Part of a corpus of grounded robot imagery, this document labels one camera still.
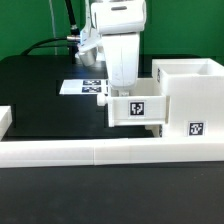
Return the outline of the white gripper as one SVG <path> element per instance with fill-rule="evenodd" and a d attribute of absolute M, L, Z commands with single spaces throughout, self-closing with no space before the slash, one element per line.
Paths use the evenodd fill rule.
<path fill-rule="evenodd" d="M 104 35 L 104 48 L 109 84 L 119 90 L 120 97 L 128 97 L 136 85 L 139 63 L 138 33 Z"/>

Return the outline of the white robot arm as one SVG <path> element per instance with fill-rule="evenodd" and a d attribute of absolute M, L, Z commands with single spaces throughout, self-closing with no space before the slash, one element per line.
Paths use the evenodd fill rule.
<path fill-rule="evenodd" d="M 128 96 L 135 88 L 145 21 L 145 0 L 86 0 L 79 58 L 90 66 L 103 55 L 109 86 L 120 96 Z"/>

